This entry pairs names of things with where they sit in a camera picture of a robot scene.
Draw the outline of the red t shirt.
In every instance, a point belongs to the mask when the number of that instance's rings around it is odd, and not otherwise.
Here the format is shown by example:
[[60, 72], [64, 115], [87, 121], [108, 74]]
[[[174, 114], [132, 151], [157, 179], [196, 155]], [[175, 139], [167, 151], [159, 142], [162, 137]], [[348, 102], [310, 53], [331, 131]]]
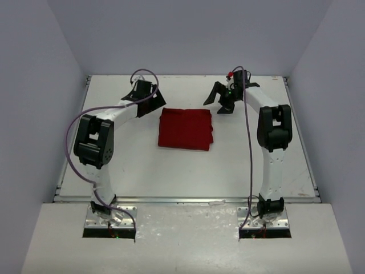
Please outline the red t shirt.
[[158, 146], [209, 151], [213, 143], [212, 114], [207, 109], [164, 108]]

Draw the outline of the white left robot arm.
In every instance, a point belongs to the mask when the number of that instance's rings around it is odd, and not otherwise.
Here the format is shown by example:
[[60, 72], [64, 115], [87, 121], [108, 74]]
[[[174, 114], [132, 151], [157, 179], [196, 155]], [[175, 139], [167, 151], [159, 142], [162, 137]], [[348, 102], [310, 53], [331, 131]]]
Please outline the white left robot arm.
[[114, 153], [115, 131], [127, 121], [141, 118], [165, 104], [157, 84], [139, 79], [117, 105], [80, 117], [73, 151], [86, 167], [87, 179], [92, 184], [93, 213], [110, 216], [116, 199], [108, 170]]

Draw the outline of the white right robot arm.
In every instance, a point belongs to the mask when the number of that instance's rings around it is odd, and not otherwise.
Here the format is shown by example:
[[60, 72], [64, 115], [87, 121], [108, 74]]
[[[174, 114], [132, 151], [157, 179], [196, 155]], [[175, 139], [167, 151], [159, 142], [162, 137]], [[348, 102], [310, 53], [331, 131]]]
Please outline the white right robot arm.
[[225, 84], [214, 83], [203, 105], [212, 104], [219, 95], [221, 108], [217, 113], [232, 114], [235, 103], [244, 102], [251, 169], [253, 153], [248, 106], [258, 114], [257, 142], [263, 154], [263, 181], [258, 195], [257, 216], [263, 218], [267, 214], [279, 214], [284, 210], [282, 166], [285, 152], [293, 138], [293, 128], [291, 107], [273, 101], [258, 83], [250, 81], [250, 77], [248, 70], [242, 66], [235, 67], [227, 74]]

